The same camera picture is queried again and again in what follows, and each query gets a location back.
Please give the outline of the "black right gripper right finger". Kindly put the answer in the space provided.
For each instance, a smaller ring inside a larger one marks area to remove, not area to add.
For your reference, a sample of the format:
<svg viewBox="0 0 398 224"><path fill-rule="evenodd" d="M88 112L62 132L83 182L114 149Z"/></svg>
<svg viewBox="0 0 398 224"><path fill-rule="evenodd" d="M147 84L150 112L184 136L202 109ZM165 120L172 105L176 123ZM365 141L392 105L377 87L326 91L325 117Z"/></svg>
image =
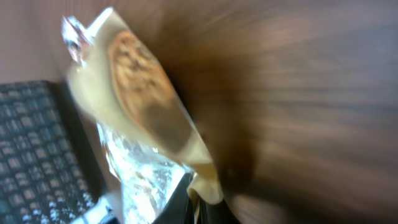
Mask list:
<svg viewBox="0 0 398 224"><path fill-rule="evenodd" d="M224 200L216 205L200 200L198 222L199 224L240 224Z"/></svg>

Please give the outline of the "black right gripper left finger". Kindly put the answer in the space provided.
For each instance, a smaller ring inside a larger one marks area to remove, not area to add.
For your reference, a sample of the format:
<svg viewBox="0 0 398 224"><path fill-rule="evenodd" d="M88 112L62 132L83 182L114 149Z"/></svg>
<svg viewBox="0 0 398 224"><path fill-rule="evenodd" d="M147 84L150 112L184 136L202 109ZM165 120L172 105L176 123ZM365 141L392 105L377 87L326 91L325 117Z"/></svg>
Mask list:
<svg viewBox="0 0 398 224"><path fill-rule="evenodd" d="M153 224L194 224L195 216L193 205L187 193L187 187L192 180L192 175L185 174L170 200L167 202L162 213L155 219Z"/></svg>

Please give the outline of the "beige vacuum food pouch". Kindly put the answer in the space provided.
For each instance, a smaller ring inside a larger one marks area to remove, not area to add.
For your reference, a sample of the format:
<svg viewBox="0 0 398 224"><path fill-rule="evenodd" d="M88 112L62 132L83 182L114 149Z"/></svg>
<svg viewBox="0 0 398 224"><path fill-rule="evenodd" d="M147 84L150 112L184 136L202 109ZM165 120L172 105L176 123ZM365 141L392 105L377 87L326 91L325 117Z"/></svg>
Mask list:
<svg viewBox="0 0 398 224"><path fill-rule="evenodd" d="M67 83L98 128L110 173L119 180L122 223L153 223L181 178L199 221L200 200L223 200L208 149L160 62L108 7L90 24L62 19L73 63Z"/></svg>

